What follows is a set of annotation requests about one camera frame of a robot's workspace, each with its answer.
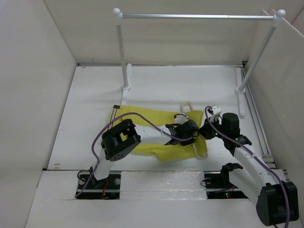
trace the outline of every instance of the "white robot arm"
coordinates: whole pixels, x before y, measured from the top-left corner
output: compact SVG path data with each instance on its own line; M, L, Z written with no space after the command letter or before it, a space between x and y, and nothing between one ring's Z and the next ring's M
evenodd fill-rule
M126 119L102 135L99 163L93 179L97 182L108 178L112 162L128 155L139 143L163 145L188 145L195 141L198 133L206 140L218 137L238 163L222 167L222 181L238 187L255 205L257 214L266 226L299 219L297 188L292 182L282 181L255 152L250 140L240 134L239 119L234 113L221 115L221 109L214 105L205 109L206 120L201 128L194 121L183 117L177 123L166 124L156 130L152 127L135 125Z

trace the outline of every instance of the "black wire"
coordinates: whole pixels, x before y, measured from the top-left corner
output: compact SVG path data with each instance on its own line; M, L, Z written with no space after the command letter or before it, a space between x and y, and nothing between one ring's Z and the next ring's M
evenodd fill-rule
M196 133L197 133L198 135L194 135L193 137L195 137L195 138L196 138L196 137L199 137L199 135L200 135L200 133L198 133L198 132L196 132Z
M204 188L206 188L205 185L202 185L202 182L205 182L205 180L202 180L200 184L201 184L201 186L203 186Z
M78 172L78 174L77 174L77 178L78 178L80 181L85 182L86 180L83 179L83 178L81 178L81 177L79 176L79 174L80 174L81 172L83 172L83 171L89 171L89 170L80 170L80 171Z
M215 117L219 117L221 119L221 121L223 121L223 118L220 115L216 115Z
M186 117L187 119L190 119L187 115L182 114L182 113L177 113L177 114L175 114L175 115L174 115L174 118L176 118L178 115L181 115L181 116Z

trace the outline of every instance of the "horizontal metal rod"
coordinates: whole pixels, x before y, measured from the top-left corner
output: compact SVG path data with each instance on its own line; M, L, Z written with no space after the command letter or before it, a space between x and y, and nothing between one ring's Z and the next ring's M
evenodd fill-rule
M232 20L273 20L274 16L239 15L195 15L195 14L129 14L123 13L123 19L232 19Z

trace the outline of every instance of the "yellow towel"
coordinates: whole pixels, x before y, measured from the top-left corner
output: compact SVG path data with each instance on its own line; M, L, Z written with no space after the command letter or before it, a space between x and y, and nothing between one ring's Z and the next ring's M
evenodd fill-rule
M178 112L166 112L166 111L156 111L147 108L139 108L134 106L120 106L118 109L115 107L119 107L117 105L114 106L112 111L112 116L110 119L114 119L115 117L120 116L121 114L128 112L137 112L146 117L156 126L162 126L165 124L173 124L175 123L174 114ZM189 111L187 112L187 116L194 120L194 122L200 127L201 121L203 118L203 111ZM120 121L116 121L113 126L120 123L122 120L131 119L134 124L138 124L141 126L150 126L147 122L145 122L142 118L136 115L128 115L124 116ZM206 141L203 136L199 136L195 138L195 147L197 149L198 155L202 156L207 153ZM158 159L162 162L170 161L170 160L180 160L195 157L194 149L192 145L181 146L181 145L160 145L160 144L139 144L133 151L133 153L145 154L145 155L156 155Z

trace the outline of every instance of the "white table surface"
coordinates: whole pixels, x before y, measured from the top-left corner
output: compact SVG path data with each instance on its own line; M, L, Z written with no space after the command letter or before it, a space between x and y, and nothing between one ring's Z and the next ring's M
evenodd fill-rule
M133 66L132 88L128 105L157 110L180 110L180 103L191 101L194 108L217 104L222 113L238 113L235 68L229 66ZM88 169L95 163L91 144L106 125L113 105L121 102L122 72L118 66L77 67L70 88L49 170ZM240 119L241 133L255 150L261 147L251 113L246 104L246 116ZM95 150L99 153L100 142ZM237 162L224 148L220 139L207 141L206 160L196 158L159 162L153 156L129 154L115 162L112 170L120 171L182 171L220 170L223 164Z
M76 174L42 172L26 228L265 227L247 199L206 199L199 171L123 172L120 200L75 199Z

